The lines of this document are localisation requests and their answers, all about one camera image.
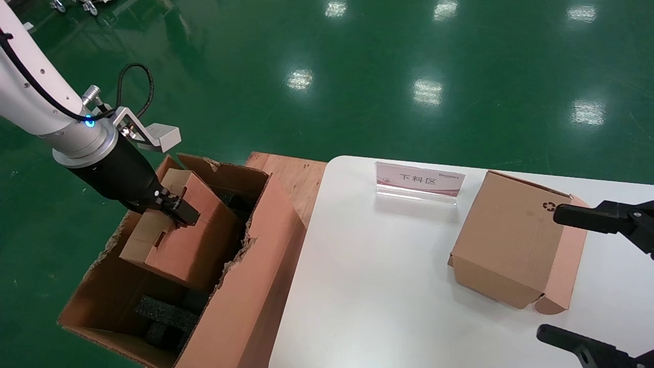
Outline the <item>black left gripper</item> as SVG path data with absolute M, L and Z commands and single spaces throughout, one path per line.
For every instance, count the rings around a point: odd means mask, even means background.
M 97 163 L 68 170 L 104 198 L 120 202 L 130 211 L 162 212 L 177 227 L 198 223 L 199 212 L 182 196 L 163 189 L 149 161 L 124 137 Z

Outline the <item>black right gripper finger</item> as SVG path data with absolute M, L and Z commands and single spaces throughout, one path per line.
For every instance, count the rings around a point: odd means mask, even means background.
M 557 224 L 603 234 L 621 234 L 653 259 L 653 201 L 628 204 L 603 201 L 595 208 L 558 205 Z
M 634 358 L 613 345 L 549 324 L 538 327 L 536 338 L 574 354 L 582 367 L 653 367 L 652 350 Z

